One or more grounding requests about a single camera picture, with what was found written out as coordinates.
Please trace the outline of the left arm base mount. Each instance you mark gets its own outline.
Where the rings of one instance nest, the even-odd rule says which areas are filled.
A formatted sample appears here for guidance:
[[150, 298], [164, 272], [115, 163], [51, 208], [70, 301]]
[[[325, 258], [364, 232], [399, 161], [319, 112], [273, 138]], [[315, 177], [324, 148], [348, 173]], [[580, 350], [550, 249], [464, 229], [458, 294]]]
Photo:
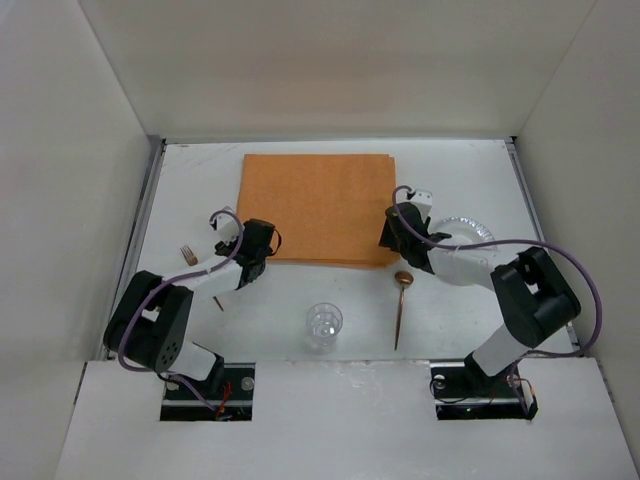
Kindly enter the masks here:
[[164, 422], [248, 422], [253, 415], [255, 363], [222, 363], [204, 381], [158, 375], [164, 381], [159, 419]]

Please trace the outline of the copper fork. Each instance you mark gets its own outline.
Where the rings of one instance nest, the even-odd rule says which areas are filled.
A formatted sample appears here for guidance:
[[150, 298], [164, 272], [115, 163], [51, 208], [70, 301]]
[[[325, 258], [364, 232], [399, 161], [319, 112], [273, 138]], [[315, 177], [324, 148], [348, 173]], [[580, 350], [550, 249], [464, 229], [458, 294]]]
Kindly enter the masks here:
[[181, 246], [180, 253], [188, 266], [195, 266], [199, 263], [197, 256], [188, 245]]

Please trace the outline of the copper spoon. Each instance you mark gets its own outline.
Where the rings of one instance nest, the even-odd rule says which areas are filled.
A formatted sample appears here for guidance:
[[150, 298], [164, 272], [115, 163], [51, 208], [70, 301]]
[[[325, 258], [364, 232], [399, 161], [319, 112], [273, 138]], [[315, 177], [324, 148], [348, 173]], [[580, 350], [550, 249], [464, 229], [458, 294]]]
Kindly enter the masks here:
[[394, 280], [399, 287], [399, 298], [397, 304], [395, 333], [394, 333], [394, 349], [397, 350], [399, 346], [399, 336], [401, 331], [402, 315], [405, 303], [406, 290], [413, 284], [413, 275], [406, 270], [398, 271], [394, 275]]

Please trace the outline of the clear drinking glass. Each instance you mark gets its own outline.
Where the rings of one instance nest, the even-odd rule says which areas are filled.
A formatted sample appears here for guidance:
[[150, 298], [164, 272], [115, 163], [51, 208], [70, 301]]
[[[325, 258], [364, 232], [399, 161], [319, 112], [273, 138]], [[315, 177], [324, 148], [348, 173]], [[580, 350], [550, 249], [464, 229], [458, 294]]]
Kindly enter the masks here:
[[333, 351], [343, 327], [343, 315], [332, 303], [313, 305], [306, 315], [306, 346], [313, 354]]

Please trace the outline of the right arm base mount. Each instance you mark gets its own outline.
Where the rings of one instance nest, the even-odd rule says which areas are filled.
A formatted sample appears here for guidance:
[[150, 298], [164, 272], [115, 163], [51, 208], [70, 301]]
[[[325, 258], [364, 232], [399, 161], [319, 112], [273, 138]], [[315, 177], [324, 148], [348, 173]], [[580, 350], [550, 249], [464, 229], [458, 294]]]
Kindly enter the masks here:
[[486, 377], [462, 360], [431, 362], [429, 390], [441, 421], [532, 421], [539, 411], [535, 390], [517, 366]]

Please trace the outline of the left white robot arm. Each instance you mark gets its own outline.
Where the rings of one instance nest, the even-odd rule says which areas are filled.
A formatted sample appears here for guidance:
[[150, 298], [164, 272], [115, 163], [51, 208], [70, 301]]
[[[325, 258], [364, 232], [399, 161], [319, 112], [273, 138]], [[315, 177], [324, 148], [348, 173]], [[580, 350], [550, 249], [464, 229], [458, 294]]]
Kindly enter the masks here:
[[255, 281], [275, 255], [276, 227], [264, 220], [244, 222], [214, 246], [213, 256], [181, 273], [162, 277], [137, 272], [127, 285], [103, 335], [103, 345], [129, 368], [152, 371], [170, 382], [185, 379], [206, 394], [219, 388], [222, 356], [187, 341], [185, 335], [198, 300], [242, 289]]

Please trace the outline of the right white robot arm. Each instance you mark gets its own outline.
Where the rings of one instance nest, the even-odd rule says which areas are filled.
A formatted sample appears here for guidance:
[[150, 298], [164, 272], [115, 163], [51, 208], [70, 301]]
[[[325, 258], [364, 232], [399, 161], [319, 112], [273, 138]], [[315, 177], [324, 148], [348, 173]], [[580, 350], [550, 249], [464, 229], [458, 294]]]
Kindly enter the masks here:
[[379, 246], [408, 264], [454, 286], [492, 291], [502, 324], [464, 358], [461, 382], [477, 394], [512, 375], [517, 362], [581, 313], [574, 291], [539, 241], [482, 238], [479, 224], [459, 218], [458, 227], [429, 232], [426, 203], [395, 204], [385, 211]]

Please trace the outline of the white round plate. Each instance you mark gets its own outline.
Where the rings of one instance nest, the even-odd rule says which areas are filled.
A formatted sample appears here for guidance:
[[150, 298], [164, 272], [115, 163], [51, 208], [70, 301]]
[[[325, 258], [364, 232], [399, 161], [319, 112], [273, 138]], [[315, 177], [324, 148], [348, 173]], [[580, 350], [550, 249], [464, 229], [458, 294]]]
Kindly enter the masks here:
[[463, 258], [492, 259], [499, 251], [497, 246], [463, 249], [464, 245], [488, 243], [495, 240], [491, 231], [479, 221], [467, 217], [449, 217], [433, 225], [434, 233], [445, 233], [449, 237], [439, 242], [440, 248], [429, 252], [432, 261], [452, 261]]

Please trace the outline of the orange cloth placemat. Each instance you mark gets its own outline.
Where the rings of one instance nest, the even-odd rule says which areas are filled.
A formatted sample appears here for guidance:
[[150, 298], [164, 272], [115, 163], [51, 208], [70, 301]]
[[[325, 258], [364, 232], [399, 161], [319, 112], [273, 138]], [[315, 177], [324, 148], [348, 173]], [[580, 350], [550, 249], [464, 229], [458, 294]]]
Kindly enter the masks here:
[[275, 225], [274, 262], [382, 268], [399, 259], [378, 245], [395, 186], [388, 154], [250, 153], [237, 213]]

